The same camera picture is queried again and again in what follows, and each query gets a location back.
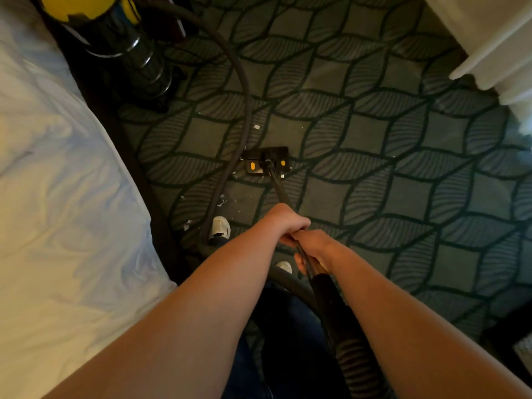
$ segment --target dark blue pants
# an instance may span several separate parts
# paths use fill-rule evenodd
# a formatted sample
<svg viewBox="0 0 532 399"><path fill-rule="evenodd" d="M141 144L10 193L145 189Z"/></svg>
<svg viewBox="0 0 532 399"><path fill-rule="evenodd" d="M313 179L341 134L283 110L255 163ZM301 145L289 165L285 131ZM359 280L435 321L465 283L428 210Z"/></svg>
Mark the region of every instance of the dark blue pants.
<svg viewBox="0 0 532 399"><path fill-rule="evenodd" d="M242 336L222 399L350 398L320 322L301 300L268 284L252 319L264 335L265 384Z"/></svg>

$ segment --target black handle grip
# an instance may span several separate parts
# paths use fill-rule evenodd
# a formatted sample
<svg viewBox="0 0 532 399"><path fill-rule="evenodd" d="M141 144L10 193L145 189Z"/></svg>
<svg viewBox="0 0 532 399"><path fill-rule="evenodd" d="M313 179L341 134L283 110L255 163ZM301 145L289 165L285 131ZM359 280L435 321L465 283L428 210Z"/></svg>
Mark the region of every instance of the black handle grip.
<svg viewBox="0 0 532 399"><path fill-rule="evenodd" d="M342 369L352 398L382 399L391 395L364 331L329 275L310 280L323 328Z"/></svg>

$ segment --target white shoe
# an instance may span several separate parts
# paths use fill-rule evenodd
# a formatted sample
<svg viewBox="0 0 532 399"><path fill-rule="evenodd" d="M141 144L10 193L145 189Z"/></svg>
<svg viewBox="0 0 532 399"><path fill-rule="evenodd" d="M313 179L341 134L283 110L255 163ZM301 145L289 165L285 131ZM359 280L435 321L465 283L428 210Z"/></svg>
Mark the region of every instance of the white shoe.
<svg viewBox="0 0 532 399"><path fill-rule="evenodd" d="M278 268L282 268L284 271L287 271L288 273L292 274L292 265L286 260L277 263L275 266L277 266Z"/></svg>
<svg viewBox="0 0 532 399"><path fill-rule="evenodd" d="M224 237L225 239L229 239L231 236L231 226L227 219L221 215L212 219L211 236L209 239L214 236Z"/></svg>

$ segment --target white bedding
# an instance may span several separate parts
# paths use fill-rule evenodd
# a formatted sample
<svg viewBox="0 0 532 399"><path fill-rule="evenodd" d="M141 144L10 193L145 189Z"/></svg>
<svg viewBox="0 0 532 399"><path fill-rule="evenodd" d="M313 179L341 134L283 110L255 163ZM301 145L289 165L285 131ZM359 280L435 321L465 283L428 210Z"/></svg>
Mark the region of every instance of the white bedding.
<svg viewBox="0 0 532 399"><path fill-rule="evenodd" d="M43 396L175 285L28 0L0 0L0 397Z"/></svg>

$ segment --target person's left hand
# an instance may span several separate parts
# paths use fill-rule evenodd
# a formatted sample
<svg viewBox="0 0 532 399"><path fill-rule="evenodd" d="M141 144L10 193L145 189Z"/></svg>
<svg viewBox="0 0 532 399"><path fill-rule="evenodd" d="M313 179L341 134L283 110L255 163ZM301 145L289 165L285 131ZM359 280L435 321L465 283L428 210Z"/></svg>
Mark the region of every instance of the person's left hand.
<svg viewBox="0 0 532 399"><path fill-rule="evenodd" d="M284 203L276 204L263 218L263 221L270 223L276 231L282 235L280 241L286 245L291 245L293 241L290 233L298 230L306 230L310 225L307 217L302 217Z"/></svg>

